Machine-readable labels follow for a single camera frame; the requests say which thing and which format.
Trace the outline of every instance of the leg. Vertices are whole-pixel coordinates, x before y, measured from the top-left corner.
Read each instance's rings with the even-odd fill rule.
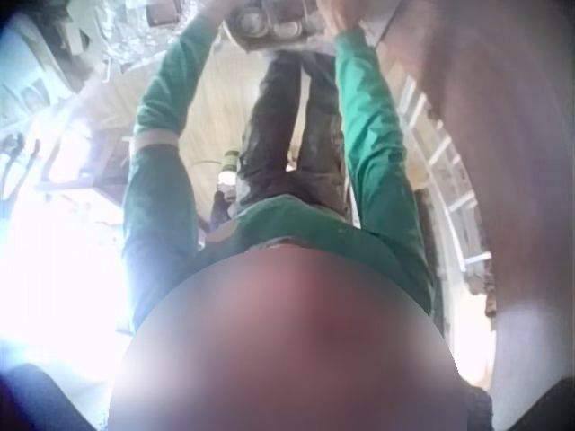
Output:
[[[238,211],[268,198],[267,177],[283,175],[296,125],[301,88],[297,54],[280,51],[260,85],[250,122],[243,136],[237,179]]]
[[[343,134],[335,85],[335,59],[304,53],[302,62],[311,84],[297,169],[313,182],[316,198],[322,205],[345,216]]]

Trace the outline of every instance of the hand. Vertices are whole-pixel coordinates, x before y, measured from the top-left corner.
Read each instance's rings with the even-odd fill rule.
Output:
[[[246,0],[209,0],[201,13],[212,21],[214,26],[219,27],[230,13],[245,3]]]
[[[317,8],[333,36],[355,29],[364,17],[366,0],[317,0]]]

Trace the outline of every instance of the green jacket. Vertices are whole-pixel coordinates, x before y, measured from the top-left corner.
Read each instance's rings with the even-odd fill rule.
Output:
[[[242,213],[233,233],[198,247],[193,189],[177,138],[217,29],[201,16],[174,42],[137,109],[124,200],[124,259],[138,328],[173,288],[195,272],[283,237],[368,265],[427,313],[429,272],[415,200],[405,172],[403,134],[376,52],[361,30],[336,39],[345,157],[361,229],[289,195]]]

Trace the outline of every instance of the person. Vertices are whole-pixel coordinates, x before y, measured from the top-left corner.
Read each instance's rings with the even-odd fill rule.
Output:
[[[365,4],[317,3],[335,59],[272,56],[243,137],[236,214],[201,250],[178,139],[217,29],[241,2],[211,0],[141,99],[124,201],[136,333],[110,431],[463,429],[438,425],[457,416],[463,389],[426,316],[430,276],[403,134],[359,26]],[[302,153],[287,172],[302,67],[310,101]],[[345,217],[340,123],[361,228]],[[413,353],[410,306],[447,372],[410,371],[438,363]],[[413,407],[421,399],[425,412]]]

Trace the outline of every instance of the green sleeve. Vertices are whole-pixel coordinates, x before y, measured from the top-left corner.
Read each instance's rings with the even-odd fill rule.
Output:
[[[362,229],[381,238],[418,283],[429,281],[406,150],[377,55],[360,29],[336,38],[346,164]]]
[[[170,46],[137,108],[135,136],[154,129],[181,134],[216,35],[214,25],[199,15]]]
[[[179,135],[216,37],[198,17],[166,53],[137,109],[135,136],[149,131]],[[176,145],[152,142],[130,161],[124,197],[123,258],[132,323],[150,311],[190,272],[198,247],[198,219],[188,173]]]

